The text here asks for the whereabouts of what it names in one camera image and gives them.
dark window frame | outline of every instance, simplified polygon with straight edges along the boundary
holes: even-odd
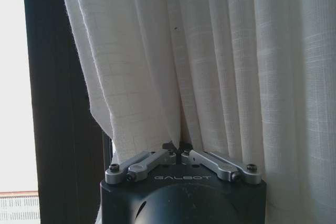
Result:
[[[64,0],[25,0],[25,13],[41,223],[93,223],[109,139],[89,111]]]

black screw head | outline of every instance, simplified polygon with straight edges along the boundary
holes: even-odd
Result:
[[[251,171],[251,172],[256,172],[258,167],[255,164],[248,164],[246,166],[247,170]]]
[[[231,173],[231,181],[235,182],[240,179],[240,172],[233,172]]]
[[[135,174],[134,173],[127,173],[126,174],[126,180],[129,182],[135,181]]]
[[[110,168],[110,171],[113,172],[113,173],[119,171],[119,165],[118,164],[110,164],[109,168]]]
[[[183,153],[184,153],[185,155],[189,155],[190,150],[184,150]]]

metal bracket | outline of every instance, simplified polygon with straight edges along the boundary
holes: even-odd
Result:
[[[202,164],[215,172],[218,178],[234,182],[240,177],[248,184],[257,185],[261,182],[261,173],[254,164],[245,165],[219,152],[185,151],[181,155],[183,164]]]
[[[128,168],[126,179],[137,182],[147,178],[148,173],[160,164],[175,164],[176,154],[169,150],[160,150],[143,161]]]
[[[231,164],[222,162],[205,152],[191,150],[182,154],[184,164],[202,164],[217,174],[217,177],[229,182],[234,182],[239,178],[238,169]]]
[[[261,182],[261,173],[258,172],[258,167],[255,164],[244,164],[223,155],[220,152],[210,152],[209,155],[218,158],[223,162],[227,162],[237,167],[244,182],[252,185],[258,185]]]
[[[105,171],[105,182],[110,185],[122,182],[127,174],[128,167],[134,163],[138,163],[151,155],[150,152],[141,152],[138,155],[118,164],[110,164],[109,169]]]

screw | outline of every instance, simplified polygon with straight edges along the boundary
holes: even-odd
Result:
[[[189,156],[190,150],[184,150],[183,153]]]
[[[256,172],[258,167],[255,164],[248,164],[246,166],[247,170],[251,171],[251,172]]]
[[[233,172],[231,173],[231,181],[235,182],[240,179],[240,173],[239,172]]]
[[[119,171],[119,165],[118,164],[110,164],[110,171],[113,173],[116,173]]]
[[[134,173],[127,173],[126,180],[129,182],[135,181],[135,174]]]

window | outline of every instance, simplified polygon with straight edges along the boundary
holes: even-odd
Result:
[[[24,0],[1,0],[0,223],[39,221]]]

